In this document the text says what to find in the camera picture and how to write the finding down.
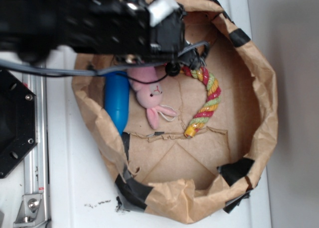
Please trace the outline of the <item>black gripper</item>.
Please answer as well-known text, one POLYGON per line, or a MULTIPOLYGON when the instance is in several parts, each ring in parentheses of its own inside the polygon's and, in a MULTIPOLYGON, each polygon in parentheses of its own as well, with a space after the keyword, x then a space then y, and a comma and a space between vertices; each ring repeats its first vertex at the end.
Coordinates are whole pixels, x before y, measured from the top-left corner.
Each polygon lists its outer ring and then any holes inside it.
POLYGON ((176 76, 184 66, 197 71, 205 65, 207 42, 192 44, 185 39, 183 17, 187 12, 183 5, 175 0, 153 0, 148 10, 152 29, 151 49, 157 57, 160 54, 172 56, 165 64, 169 76, 176 76))

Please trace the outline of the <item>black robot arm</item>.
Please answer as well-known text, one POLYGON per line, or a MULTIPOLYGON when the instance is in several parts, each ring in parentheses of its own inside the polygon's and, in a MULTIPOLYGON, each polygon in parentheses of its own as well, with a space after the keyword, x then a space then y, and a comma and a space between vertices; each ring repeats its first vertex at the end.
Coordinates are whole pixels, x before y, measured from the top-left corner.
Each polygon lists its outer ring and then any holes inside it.
POLYGON ((0 49, 19 62, 0 67, 45 77, 103 76, 126 67, 183 63, 197 69, 209 44, 185 39, 186 11, 176 0, 0 0, 0 49), (118 66, 88 71, 44 69, 59 46, 76 53, 114 55, 118 66))

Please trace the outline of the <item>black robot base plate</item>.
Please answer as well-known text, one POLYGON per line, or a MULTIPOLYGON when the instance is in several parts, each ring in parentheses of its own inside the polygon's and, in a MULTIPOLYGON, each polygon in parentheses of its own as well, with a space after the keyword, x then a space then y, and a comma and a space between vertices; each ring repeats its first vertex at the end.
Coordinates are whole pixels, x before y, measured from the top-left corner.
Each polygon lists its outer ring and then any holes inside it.
POLYGON ((0 70, 0 177, 6 178, 36 145, 36 95, 0 70))

